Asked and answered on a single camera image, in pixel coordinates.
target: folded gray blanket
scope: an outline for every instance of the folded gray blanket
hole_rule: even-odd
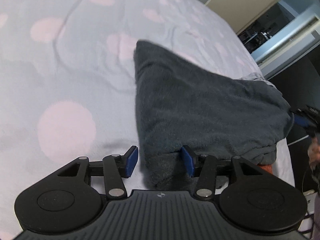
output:
[[[221,160],[276,160],[276,143],[293,125],[277,89],[207,72],[147,41],[138,41],[134,59],[140,152],[153,186],[189,188],[182,145]]]

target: human hand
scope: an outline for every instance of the human hand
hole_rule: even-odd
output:
[[[320,145],[316,137],[312,138],[312,143],[308,149],[308,156],[310,168],[314,168],[320,163]]]

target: orange fabric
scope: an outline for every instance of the orange fabric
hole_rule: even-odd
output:
[[[271,165],[271,164],[269,164],[269,165],[261,165],[261,164],[258,164],[258,166],[259,166],[260,168],[262,168],[263,170],[265,170],[265,171],[273,174],[273,173],[272,173],[272,165]]]

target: bed sheet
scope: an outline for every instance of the bed sheet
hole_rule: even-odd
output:
[[[21,228],[17,195],[69,161],[139,146],[133,52],[158,43],[231,78],[261,73],[228,24],[197,0],[0,0],[0,238]],[[293,184],[286,141],[274,172]],[[144,189],[138,163],[125,180]],[[101,178],[93,178],[103,192]]]

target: dark floor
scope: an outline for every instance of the dark floor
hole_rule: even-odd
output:
[[[282,92],[284,99],[288,101],[292,109],[301,108],[305,105],[320,109],[320,46],[272,78],[271,82]],[[287,141],[291,143],[304,136],[306,136],[304,129],[294,125]],[[307,150],[310,143],[311,139],[307,138],[289,146],[294,179],[299,190],[302,188],[303,174],[308,167]],[[303,190],[307,191],[309,189],[317,190],[317,185],[311,179],[308,169]]]

